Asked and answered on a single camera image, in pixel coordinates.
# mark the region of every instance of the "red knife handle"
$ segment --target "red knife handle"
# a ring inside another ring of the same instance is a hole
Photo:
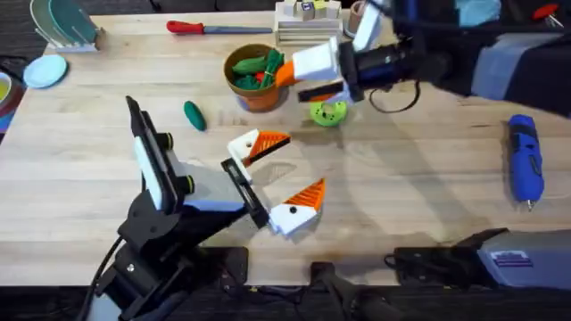
[[[187,34],[204,34],[204,25],[202,23],[187,23],[181,21],[167,22],[167,30],[172,33],[187,33]]]

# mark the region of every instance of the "knife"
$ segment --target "knife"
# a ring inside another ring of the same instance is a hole
[[[233,26],[204,26],[202,23],[182,21],[167,22],[167,30],[174,34],[260,34],[272,33],[272,28],[262,27],[233,27]]]

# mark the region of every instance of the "plate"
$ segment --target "plate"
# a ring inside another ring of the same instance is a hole
[[[24,82],[31,88],[46,88],[58,82],[67,70],[68,63],[57,54],[37,58],[24,70]]]
[[[29,12],[37,28],[48,35],[56,45],[72,44],[72,41],[62,35],[55,27],[54,20],[50,14],[49,0],[32,0],[29,3]]]
[[[65,36],[80,44],[85,44],[86,41],[90,44],[95,42],[96,31],[93,24],[81,13],[81,8],[73,0],[49,0],[49,9],[55,26]]]

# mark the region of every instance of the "light blue plate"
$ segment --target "light blue plate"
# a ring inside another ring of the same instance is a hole
[[[10,127],[10,122],[12,122],[12,118],[14,117],[15,113],[16,110],[13,110],[0,117],[0,133],[5,133],[6,130],[8,130],[8,127]]]
[[[57,54],[37,58],[24,70],[24,82],[30,88],[46,88],[58,82],[68,68],[68,63]]]
[[[60,32],[80,44],[85,44],[86,41],[91,44],[95,41],[95,28],[81,13],[81,8],[73,0],[50,0],[49,7],[54,24]]]

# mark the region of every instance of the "green vegetable toy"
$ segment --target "green vegetable toy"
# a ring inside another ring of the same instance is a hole
[[[265,88],[274,83],[275,73],[279,66],[284,64],[284,54],[272,49],[268,53],[268,64],[266,66],[266,76],[261,81],[260,88]]]
[[[184,109],[186,117],[190,123],[193,124],[194,128],[200,131],[206,130],[206,121],[204,120],[203,114],[198,109],[198,106],[189,101],[185,103]]]
[[[232,67],[232,71],[237,73],[238,75],[249,75],[255,74],[256,72],[264,71],[266,69],[266,57],[258,57],[258,58],[248,58],[239,61],[234,67]]]

